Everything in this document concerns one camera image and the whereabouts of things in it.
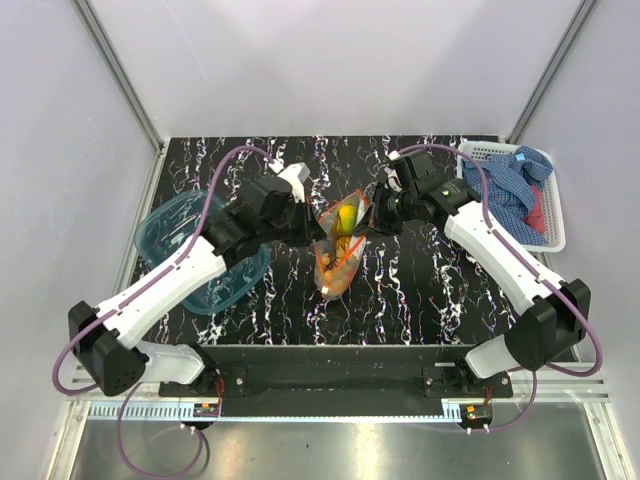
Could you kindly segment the clear zip top bag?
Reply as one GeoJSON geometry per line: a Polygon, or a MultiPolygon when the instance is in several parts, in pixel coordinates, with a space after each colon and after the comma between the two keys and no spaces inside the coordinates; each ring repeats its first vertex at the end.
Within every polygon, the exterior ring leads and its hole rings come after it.
{"type": "Polygon", "coordinates": [[[332,257],[342,257],[344,255],[353,254],[360,266],[361,259],[366,246],[366,236],[355,237],[351,236],[337,236],[334,231],[334,223],[338,214],[338,209],[343,205],[354,205],[358,208],[357,223],[362,219],[369,207],[369,201],[366,199],[364,193],[357,189],[344,199],[340,200],[327,211],[325,211],[318,220],[324,231],[327,233],[327,239],[321,242],[317,242],[314,245],[314,253],[316,258],[314,279],[318,290],[320,291],[320,256],[324,253],[329,253],[332,257]]]}

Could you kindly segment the fake green yellow lime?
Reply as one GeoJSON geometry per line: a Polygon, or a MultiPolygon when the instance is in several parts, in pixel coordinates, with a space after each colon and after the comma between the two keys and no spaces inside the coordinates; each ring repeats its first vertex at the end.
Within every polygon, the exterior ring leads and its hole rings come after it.
{"type": "Polygon", "coordinates": [[[357,224],[358,208],[354,205],[343,205],[338,209],[334,231],[337,236],[351,236],[357,224]]]}

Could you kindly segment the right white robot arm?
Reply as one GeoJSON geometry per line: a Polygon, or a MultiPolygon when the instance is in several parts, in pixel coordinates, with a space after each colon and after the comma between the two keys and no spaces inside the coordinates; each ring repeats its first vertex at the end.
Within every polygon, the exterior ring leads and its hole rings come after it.
{"type": "Polygon", "coordinates": [[[497,374],[552,367],[584,338],[597,345],[587,320],[591,292],[586,284],[567,282],[536,261],[491,215],[488,191],[439,172],[429,156],[432,148],[413,145],[390,154],[387,172],[397,184],[376,185],[355,233],[389,237],[400,234],[407,222],[430,223],[469,253],[507,295],[516,324],[456,360],[451,377],[457,390],[476,396],[497,374]]]}

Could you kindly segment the fake brown longan cluster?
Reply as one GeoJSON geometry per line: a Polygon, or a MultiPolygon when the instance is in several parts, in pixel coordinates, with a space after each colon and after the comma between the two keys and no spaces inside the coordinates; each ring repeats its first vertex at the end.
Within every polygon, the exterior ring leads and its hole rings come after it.
{"type": "Polygon", "coordinates": [[[320,292],[326,299],[337,299],[351,284],[357,270],[356,257],[344,255],[332,257],[329,253],[320,256],[320,292]]]}

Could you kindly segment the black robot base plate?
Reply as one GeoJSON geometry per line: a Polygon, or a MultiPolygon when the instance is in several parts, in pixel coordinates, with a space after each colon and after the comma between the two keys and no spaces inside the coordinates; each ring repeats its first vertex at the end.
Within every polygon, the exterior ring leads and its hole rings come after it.
{"type": "Polygon", "coordinates": [[[510,399],[506,372],[466,387],[465,346],[216,346],[226,419],[338,421],[441,417],[443,401],[510,399]]]}

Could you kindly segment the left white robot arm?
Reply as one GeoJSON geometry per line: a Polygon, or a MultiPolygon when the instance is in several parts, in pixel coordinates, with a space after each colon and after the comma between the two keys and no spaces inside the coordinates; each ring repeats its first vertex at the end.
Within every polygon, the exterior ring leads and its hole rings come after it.
{"type": "Polygon", "coordinates": [[[167,260],[122,293],[68,313],[72,352],[104,395],[120,395],[140,382],[168,382],[196,396],[215,390],[216,362],[196,345],[144,341],[160,318],[195,290],[223,276],[271,242],[307,247],[325,238],[313,215],[296,163],[244,187],[167,260]]]}

